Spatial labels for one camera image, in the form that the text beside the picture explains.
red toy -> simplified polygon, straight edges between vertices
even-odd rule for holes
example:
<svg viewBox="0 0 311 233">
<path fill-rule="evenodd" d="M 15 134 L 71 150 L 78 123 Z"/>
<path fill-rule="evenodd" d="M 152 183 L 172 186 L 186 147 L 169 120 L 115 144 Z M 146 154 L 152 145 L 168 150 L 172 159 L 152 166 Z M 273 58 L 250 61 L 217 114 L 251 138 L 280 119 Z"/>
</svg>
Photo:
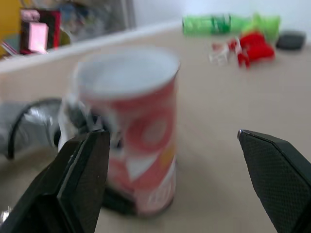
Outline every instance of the red toy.
<svg viewBox="0 0 311 233">
<path fill-rule="evenodd" d="M 266 42 L 264 36 L 258 32 L 233 39 L 226 46 L 213 44 L 212 47 L 213 50 L 229 47 L 230 51 L 235 52 L 240 67 L 243 63 L 245 63 L 246 67 L 249 67 L 252 62 L 263 59 L 273 60 L 275 58 L 273 48 Z"/>
</svg>

